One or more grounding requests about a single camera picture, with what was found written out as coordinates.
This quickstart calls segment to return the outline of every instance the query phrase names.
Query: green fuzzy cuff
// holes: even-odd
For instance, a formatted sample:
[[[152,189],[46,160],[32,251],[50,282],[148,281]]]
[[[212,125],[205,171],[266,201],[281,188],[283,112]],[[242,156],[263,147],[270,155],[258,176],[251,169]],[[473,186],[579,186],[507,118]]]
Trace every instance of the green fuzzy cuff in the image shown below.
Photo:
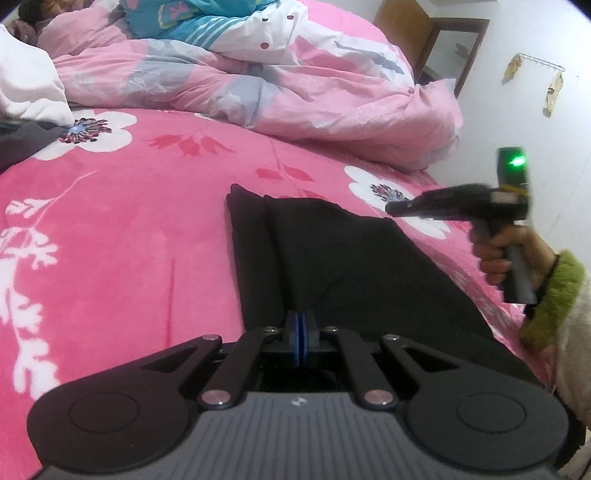
[[[584,266],[571,252],[560,253],[534,318],[519,333],[519,339],[530,352],[540,353],[550,346],[579,296],[585,275]]]

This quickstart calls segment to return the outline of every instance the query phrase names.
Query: gray ribbed panel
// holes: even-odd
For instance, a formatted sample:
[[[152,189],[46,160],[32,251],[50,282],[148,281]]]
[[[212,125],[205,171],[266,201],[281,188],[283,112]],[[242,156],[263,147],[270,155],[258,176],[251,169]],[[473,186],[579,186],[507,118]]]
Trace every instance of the gray ribbed panel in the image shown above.
[[[479,475],[431,458],[396,418],[349,394],[250,393],[237,408],[205,413],[190,436],[151,465],[88,476],[50,468],[38,480],[555,480],[545,468]]]

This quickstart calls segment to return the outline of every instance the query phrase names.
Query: human hand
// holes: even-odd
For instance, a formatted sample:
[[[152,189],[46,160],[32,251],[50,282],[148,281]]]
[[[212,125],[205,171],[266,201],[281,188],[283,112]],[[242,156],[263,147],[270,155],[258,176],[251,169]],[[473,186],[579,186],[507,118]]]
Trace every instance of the human hand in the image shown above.
[[[511,262],[503,258],[503,248],[517,244],[523,246],[525,262],[530,272],[530,279],[535,290],[540,288],[554,262],[556,254],[544,242],[533,228],[508,225],[491,240],[485,240],[479,230],[470,232],[470,241],[474,244],[472,252],[480,258],[480,270],[486,274],[490,285],[500,285],[511,269]]]

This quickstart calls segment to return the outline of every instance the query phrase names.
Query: metal hanger rack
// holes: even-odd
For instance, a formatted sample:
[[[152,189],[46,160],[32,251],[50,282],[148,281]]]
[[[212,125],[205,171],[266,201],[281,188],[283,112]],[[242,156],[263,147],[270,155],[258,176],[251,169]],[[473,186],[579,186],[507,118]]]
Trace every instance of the metal hanger rack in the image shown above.
[[[533,61],[535,63],[539,63],[540,65],[545,65],[545,66],[550,67],[551,69],[554,69],[554,70],[558,70],[559,72],[566,71],[564,67],[562,67],[558,64],[552,63],[551,61],[542,60],[542,59],[539,59],[538,57],[526,55],[525,53],[518,53],[517,55],[519,55],[520,57],[522,57],[526,60]]]

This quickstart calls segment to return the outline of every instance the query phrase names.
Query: pink bedspread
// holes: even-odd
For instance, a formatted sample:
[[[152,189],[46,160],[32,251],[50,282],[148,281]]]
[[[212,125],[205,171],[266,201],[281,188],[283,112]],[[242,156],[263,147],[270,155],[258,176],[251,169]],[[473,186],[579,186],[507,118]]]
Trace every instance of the pink bedspread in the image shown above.
[[[205,333],[242,332],[225,197],[232,183],[385,216],[437,187],[351,156],[306,150],[186,112],[76,112],[61,140],[0,176],[0,478],[38,468],[25,431],[47,390]],[[542,380],[470,253],[467,225],[396,220]]]
[[[39,37],[71,102],[198,112],[286,140],[330,141],[405,171],[457,144],[462,114],[447,81],[415,85],[379,29],[336,7],[284,0],[229,28],[208,51],[130,40],[114,5],[95,0],[61,14]]]

